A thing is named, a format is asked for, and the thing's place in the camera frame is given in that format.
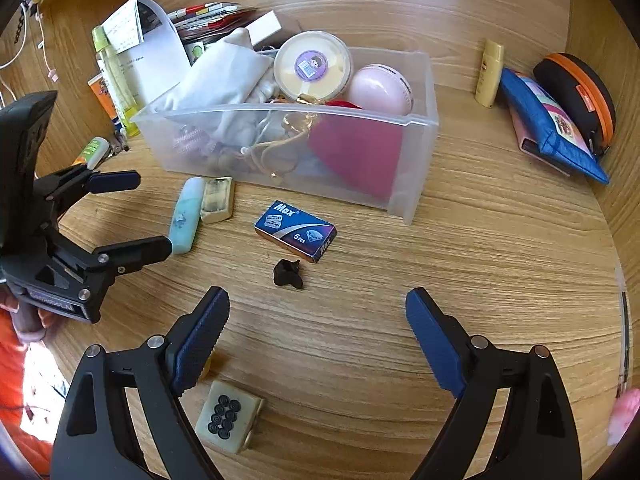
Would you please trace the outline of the person left hand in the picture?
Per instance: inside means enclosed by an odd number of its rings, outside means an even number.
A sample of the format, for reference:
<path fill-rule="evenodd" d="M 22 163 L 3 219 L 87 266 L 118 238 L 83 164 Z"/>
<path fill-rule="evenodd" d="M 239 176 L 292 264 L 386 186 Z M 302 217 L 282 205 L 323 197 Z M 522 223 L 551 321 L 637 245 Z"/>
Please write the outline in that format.
<path fill-rule="evenodd" d="M 43 341 L 58 320 L 53 312 L 37 309 L 31 304 L 21 306 L 6 284 L 1 285 L 0 295 L 1 309 L 9 313 L 14 332 L 23 344 Z"/>

